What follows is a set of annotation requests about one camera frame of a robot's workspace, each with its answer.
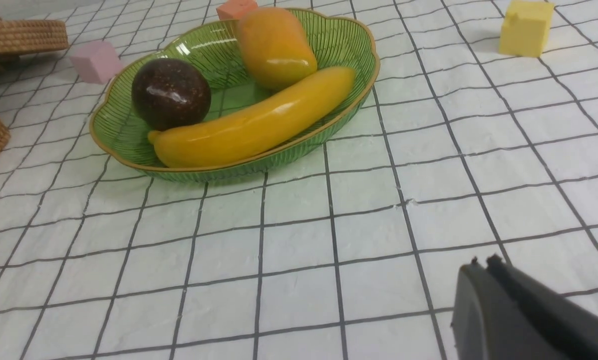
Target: white grid tablecloth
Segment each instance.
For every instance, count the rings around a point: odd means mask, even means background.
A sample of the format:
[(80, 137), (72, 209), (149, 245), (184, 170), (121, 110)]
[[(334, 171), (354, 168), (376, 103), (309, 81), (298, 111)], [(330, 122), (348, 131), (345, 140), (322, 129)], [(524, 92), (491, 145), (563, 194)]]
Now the white grid tablecloth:
[[(219, 4), (47, 18), (129, 64)], [(454, 360), (457, 270), (495, 253), (598, 315), (598, 0), (557, 1), (541, 59), (497, 54), (505, 1), (276, 5), (367, 24), (381, 74), (322, 149), (242, 182), (103, 153), (70, 50), (0, 77), (0, 360)]]

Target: orange cube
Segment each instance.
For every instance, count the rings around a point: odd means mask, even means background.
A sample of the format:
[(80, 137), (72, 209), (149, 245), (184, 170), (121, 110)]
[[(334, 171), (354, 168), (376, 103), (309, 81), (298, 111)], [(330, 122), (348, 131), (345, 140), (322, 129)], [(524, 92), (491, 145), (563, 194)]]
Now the orange cube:
[(217, 7), (217, 14), (219, 20), (238, 20), (243, 16), (257, 9), (258, 5), (255, 0), (228, 0), (225, 4)]

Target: foam block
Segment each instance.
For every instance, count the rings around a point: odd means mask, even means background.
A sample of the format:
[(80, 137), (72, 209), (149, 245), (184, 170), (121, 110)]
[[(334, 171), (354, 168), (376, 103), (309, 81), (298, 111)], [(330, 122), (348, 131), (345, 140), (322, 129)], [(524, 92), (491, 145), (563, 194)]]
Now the foam block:
[(107, 41), (91, 41), (70, 56), (70, 61), (84, 82), (106, 84), (123, 70), (116, 50)]
[(255, 0), (228, 0), (225, 4), (217, 7), (219, 20), (238, 20), (243, 16), (258, 8)]
[(513, 0), (501, 25), (499, 53), (538, 58), (548, 42), (554, 4)]

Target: fruit bowl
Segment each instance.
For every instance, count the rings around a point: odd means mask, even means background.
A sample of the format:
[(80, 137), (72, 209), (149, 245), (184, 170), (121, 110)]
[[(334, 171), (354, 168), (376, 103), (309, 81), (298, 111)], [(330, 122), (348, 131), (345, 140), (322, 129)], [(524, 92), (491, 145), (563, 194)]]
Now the fruit bowl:
[(301, 134), (259, 155), (227, 166), (168, 168), (148, 142), (148, 125), (132, 110), (132, 80), (146, 62), (182, 59), (201, 71), (212, 88), (212, 104), (204, 121), (211, 121), (268, 98), (248, 76), (235, 39), (235, 20), (207, 23), (183, 34), (163, 50), (127, 66), (109, 86), (105, 101), (90, 120), (97, 145), (125, 166), (173, 182), (216, 182), (284, 166), (315, 150), (341, 129), (359, 110), (379, 74), (380, 61), (370, 30), (343, 17), (312, 10), (289, 9), (303, 24), (319, 68), (349, 66), (356, 70), (349, 96), (327, 116)]

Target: orange mango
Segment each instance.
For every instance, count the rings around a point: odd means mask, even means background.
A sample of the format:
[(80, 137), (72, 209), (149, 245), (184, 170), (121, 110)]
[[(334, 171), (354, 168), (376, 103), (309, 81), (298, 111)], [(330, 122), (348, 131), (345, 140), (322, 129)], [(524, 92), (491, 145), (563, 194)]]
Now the orange mango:
[(317, 71), (303, 25), (281, 7), (260, 7), (237, 24), (246, 70), (266, 89), (280, 91)]

